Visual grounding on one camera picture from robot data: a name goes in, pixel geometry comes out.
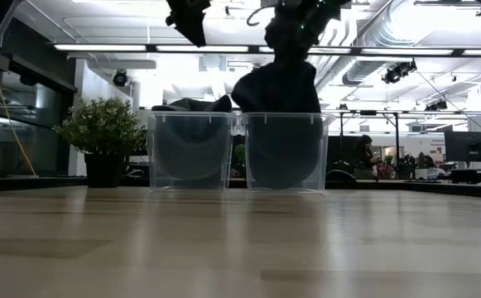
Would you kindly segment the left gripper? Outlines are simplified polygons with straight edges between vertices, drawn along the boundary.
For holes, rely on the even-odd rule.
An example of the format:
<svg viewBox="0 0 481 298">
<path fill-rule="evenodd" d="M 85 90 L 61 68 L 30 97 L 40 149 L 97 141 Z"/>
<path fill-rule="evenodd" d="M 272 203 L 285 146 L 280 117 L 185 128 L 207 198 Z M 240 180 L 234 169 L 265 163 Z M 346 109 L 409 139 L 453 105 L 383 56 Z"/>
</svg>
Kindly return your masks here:
<svg viewBox="0 0 481 298">
<path fill-rule="evenodd" d="M 210 0 L 166 0 L 170 9 L 175 13 L 166 18 L 167 26 L 174 28 L 195 46 L 206 46 L 204 35 L 203 11 L 210 7 Z"/>
</svg>

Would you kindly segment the dark display screen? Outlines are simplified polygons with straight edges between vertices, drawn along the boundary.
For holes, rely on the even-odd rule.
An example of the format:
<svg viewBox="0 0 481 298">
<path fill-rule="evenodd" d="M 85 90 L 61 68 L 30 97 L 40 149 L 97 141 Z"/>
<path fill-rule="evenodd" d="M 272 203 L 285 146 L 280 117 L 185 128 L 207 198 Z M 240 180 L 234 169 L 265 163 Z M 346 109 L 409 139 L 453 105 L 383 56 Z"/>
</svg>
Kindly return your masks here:
<svg viewBox="0 0 481 298">
<path fill-rule="evenodd" d="M 352 136 L 329 136 L 327 163 L 333 165 L 338 161 L 352 163 L 356 156 L 356 144 L 358 137 Z"/>
</svg>

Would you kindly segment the black metal frame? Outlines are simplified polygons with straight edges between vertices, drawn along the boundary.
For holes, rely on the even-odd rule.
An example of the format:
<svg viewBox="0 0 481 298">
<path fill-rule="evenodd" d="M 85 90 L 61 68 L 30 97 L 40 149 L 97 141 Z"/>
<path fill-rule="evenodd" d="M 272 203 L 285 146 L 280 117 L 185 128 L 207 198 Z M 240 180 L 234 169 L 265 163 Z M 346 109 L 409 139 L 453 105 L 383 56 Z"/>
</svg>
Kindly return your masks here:
<svg viewBox="0 0 481 298">
<path fill-rule="evenodd" d="M 396 155 L 395 161 L 399 162 L 400 159 L 400 131 L 399 131 L 399 116 L 403 111 L 399 110 L 343 110 L 337 109 L 335 114 L 339 116 L 339 135 L 344 136 L 344 116 L 349 114 L 351 118 L 354 116 L 364 116 L 366 118 L 374 118 L 381 116 L 386 119 L 388 123 L 391 123 L 395 127 L 395 140 L 396 140 Z"/>
</svg>

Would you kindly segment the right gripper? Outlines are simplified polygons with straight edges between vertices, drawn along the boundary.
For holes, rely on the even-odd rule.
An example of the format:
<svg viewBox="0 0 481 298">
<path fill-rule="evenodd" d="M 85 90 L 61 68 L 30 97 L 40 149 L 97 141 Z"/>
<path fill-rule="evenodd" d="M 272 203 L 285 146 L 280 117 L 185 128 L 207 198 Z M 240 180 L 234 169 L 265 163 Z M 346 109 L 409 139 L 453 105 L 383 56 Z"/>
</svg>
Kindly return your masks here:
<svg viewBox="0 0 481 298">
<path fill-rule="evenodd" d="M 265 28 L 264 40 L 274 53 L 276 65 L 305 62 L 312 45 L 320 42 L 330 20 L 339 20 L 339 0 L 277 0 L 274 17 Z M 284 40 L 297 45 L 290 46 Z"/>
</svg>

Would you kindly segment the black plant pot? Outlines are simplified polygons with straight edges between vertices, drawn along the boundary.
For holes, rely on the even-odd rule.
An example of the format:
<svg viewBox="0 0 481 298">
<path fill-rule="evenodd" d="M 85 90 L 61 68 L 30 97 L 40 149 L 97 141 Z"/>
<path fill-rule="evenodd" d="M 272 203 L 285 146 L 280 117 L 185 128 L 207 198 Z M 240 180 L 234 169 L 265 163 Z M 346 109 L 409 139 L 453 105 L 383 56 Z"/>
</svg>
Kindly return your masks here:
<svg viewBox="0 0 481 298">
<path fill-rule="evenodd" d="M 85 154 L 89 188 L 117 188 L 123 175 L 124 157 L 120 155 Z"/>
</svg>

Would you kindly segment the small green plant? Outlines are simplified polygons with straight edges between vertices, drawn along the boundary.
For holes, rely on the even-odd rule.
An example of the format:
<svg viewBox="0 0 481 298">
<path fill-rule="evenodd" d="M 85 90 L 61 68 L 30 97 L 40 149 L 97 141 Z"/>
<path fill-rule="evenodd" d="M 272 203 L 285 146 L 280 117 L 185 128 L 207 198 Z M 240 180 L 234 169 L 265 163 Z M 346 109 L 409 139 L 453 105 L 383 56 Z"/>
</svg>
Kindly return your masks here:
<svg viewBox="0 0 481 298">
<path fill-rule="evenodd" d="M 243 144 L 239 144 L 233 149 L 233 168 L 238 172 L 240 177 L 246 176 L 245 161 L 245 146 Z"/>
</svg>

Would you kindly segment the green leafy plant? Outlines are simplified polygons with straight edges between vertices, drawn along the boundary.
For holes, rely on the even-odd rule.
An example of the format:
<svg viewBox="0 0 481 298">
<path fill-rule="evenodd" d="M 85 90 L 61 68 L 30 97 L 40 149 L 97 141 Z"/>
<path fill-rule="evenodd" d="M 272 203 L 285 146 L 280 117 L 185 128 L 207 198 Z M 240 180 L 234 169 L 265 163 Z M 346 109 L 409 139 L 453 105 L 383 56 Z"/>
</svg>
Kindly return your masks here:
<svg viewBox="0 0 481 298">
<path fill-rule="evenodd" d="M 77 151 L 95 155 L 127 156 L 147 139 L 131 103 L 118 97 L 80 99 L 54 130 Z"/>
</svg>

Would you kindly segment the dark navy cap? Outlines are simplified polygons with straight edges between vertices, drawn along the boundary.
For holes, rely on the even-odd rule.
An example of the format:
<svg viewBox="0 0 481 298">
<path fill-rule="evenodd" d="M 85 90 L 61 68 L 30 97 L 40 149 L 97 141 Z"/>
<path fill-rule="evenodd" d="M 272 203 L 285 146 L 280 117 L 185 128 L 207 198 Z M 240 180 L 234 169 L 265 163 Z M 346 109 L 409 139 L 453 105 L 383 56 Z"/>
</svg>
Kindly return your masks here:
<svg viewBox="0 0 481 298">
<path fill-rule="evenodd" d="M 264 65 L 233 87 L 232 100 L 243 113 L 320 113 L 316 69 L 308 62 Z"/>
</svg>

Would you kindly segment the person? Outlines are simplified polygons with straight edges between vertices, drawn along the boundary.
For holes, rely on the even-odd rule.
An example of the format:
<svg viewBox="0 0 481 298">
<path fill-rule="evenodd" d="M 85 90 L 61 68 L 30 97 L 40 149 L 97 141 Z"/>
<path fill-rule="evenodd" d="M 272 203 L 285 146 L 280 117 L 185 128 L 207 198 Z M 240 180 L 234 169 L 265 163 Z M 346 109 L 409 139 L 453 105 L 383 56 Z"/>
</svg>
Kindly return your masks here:
<svg viewBox="0 0 481 298">
<path fill-rule="evenodd" d="M 354 158 L 354 176 L 357 179 L 373 179 L 376 165 L 382 162 L 382 158 L 375 156 L 371 150 L 373 140 L 368 135 L 362 135 L 356 143 Z"/>
<path fill-rule="evenodd" d="M 439 168 L 430 156 L 424 156 L 423 161 L 424 167 L 427 170 L 428 179 L 437 179 L 440 176 L 446 175 L 446 172 L 443 169 Z"/>
</svg>

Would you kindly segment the black chair back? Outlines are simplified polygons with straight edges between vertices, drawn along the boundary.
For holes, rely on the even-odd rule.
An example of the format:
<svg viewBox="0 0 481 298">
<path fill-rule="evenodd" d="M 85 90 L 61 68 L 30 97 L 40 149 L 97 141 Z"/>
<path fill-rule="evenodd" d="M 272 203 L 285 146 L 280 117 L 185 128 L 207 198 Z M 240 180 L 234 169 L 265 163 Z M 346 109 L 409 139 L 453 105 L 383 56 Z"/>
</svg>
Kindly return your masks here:
<svg viewBox="0 0 481 298">
<path fill-rule="evenodd" d="M 356 182 L 356 178 L 342 170 L 331 170 L 325 176 L 326 182 L 351 184 Z"/>
</svg>

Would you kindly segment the black computer monitor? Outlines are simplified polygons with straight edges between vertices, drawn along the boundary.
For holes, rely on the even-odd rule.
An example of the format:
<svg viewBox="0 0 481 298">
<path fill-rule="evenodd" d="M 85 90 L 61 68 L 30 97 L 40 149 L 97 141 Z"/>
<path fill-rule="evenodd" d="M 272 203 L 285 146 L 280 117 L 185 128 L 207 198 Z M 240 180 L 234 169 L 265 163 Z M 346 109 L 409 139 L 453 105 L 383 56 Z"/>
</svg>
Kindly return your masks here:
<svg viewBox="0 0 481 298">
<path fill-rule="evenodd" d="M 481 162 L 481 132 L 446 132 L 447 161 Z"/>
</svg>

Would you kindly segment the pink object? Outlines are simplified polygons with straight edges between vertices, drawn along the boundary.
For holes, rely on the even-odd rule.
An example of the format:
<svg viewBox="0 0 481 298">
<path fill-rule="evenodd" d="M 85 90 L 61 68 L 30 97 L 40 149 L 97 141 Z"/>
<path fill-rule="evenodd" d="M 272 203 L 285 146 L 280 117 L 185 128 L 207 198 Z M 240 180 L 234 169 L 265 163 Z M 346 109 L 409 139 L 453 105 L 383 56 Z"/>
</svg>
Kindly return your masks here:
<svg viewBox="0 0 481 298">
<path fill-rule="evenodd" d="M 382 162 L 377 165 L 378 178 L 381 180 L 394 179 L 396 176 L 396 171 L 391 164 Z"/>
</svg>

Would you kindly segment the blue cap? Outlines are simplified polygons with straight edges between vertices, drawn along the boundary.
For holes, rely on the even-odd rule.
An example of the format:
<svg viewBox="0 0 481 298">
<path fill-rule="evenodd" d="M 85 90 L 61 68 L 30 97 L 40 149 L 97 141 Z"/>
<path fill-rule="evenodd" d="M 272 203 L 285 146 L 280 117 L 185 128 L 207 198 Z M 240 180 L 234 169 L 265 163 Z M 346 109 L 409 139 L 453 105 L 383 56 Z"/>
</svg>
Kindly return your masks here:
<svg viewBox="0 0 481 298">
<path fill-rule="evenodd" d="M 319 164 L 322 132 L 320 118 L 249 117 L 247 162 L 254 181 L 274 190 L 297 187 Z"/>
</svg>

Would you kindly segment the black ceiling spotlight cluster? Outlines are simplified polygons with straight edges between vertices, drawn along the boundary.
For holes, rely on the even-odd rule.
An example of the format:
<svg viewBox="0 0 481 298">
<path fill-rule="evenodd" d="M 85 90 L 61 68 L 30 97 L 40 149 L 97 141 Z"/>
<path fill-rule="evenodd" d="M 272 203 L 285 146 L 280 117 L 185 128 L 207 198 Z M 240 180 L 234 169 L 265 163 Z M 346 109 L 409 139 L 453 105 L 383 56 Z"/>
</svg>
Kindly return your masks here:
<svg viewBox="0 0 481 298">
<path fill-rule="evenodd" d="M 442 111 L 448 108 L 447 101 L 438 99 L 434 102 L 428 103 L 425 107 L 426 112 Z"/>
<path fill-rule="evenodd" d="M 416 70 L 414 60 L 398 62 L 387 68 L 387 72 L 382 76 L 382 81 L 386 84 L 395 84 Z"/>
</svg>

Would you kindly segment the black desk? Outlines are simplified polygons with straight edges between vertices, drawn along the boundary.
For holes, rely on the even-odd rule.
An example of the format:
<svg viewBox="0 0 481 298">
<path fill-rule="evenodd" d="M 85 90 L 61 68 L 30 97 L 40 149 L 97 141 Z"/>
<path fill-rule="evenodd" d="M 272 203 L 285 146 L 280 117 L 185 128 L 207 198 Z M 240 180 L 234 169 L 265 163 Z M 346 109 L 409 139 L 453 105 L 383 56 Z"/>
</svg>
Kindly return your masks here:
<svg viewBox="0 0 481 298">
<path fill-rule="evenodd" d="M 481 169 L 452 170 L 450 179 L 454 184 L 466 183 L 476 185 L 481 183 Z"/>
</svg>

